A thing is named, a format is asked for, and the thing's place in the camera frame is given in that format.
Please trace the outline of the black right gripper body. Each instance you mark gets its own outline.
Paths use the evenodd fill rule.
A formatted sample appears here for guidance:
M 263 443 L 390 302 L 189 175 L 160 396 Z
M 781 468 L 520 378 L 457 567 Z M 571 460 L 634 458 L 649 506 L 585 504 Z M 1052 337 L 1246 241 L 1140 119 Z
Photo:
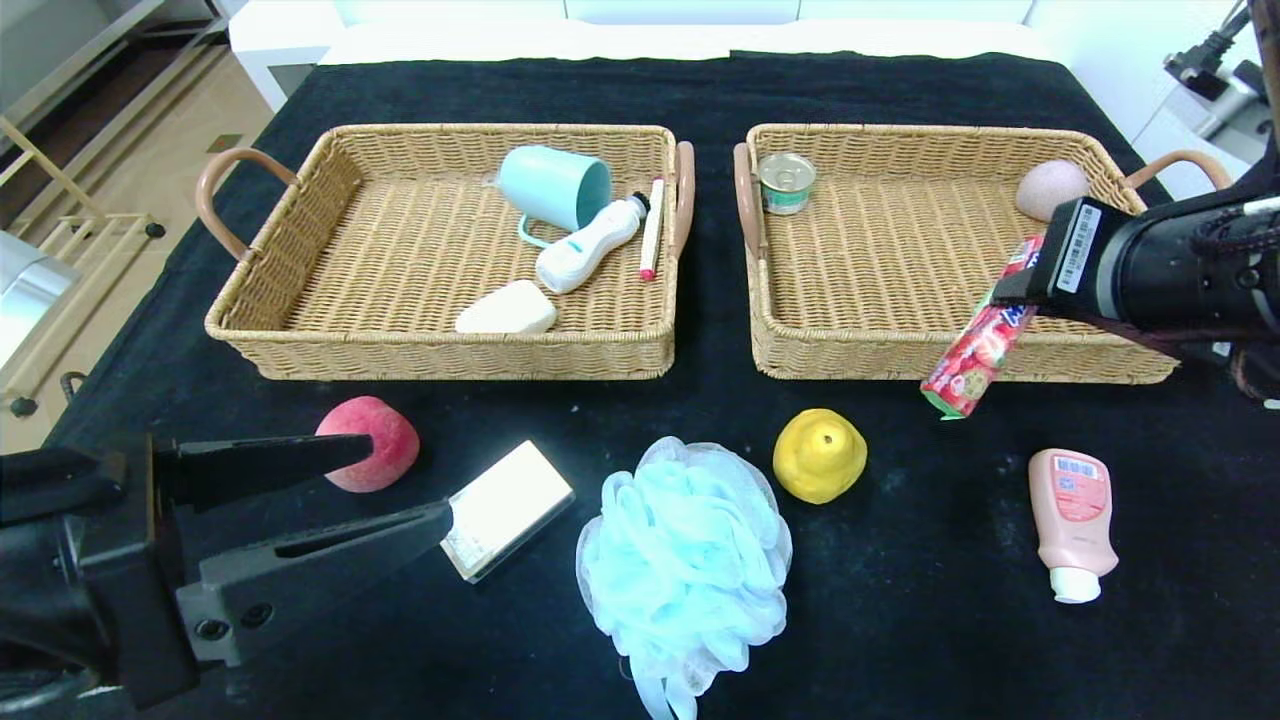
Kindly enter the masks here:
M 1192 217 L 1130 215 L 1097 199 L 1055 211 L 1033 266 L 1036 306 L 1139 343 L 1204 337 L 1203 261 Z

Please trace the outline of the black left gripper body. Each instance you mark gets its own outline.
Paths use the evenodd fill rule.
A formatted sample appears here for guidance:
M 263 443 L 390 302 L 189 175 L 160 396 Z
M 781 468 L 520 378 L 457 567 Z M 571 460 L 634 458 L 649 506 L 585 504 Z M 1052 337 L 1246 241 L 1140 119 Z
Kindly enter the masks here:
M 196 685 L 148 438 L 5 455 L 1 560 L 4 710 L 114 685 L 146 708 Z

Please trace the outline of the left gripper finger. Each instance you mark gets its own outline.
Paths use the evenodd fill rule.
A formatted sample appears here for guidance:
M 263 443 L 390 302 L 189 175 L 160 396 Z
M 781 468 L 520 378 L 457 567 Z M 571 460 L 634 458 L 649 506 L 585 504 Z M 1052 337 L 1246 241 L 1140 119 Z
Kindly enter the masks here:
M 178 506 L 206 512 L 342 470 L 372 456 L 369 434 L 291 436 L 161 445 L 157 482 Z
M 236 667 L 434 550 L 449 534 L 448 501 L 420 505 L 214 555 L 175 591 L 201 664 Z

